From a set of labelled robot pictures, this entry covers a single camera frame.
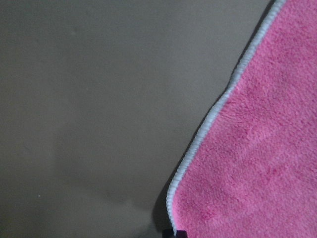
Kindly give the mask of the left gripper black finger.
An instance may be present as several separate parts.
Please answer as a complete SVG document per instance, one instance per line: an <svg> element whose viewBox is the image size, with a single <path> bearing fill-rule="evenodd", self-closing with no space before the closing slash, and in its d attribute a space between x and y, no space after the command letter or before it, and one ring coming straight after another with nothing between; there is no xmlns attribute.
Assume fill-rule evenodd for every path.
<svg viewBox="0 0 317 238"><path fill-rule="evenodd" d="M162 238L187 238L187 232L186 231L180 231L177 230L176 233L172 229L164 230L162 232Z"/></svg>

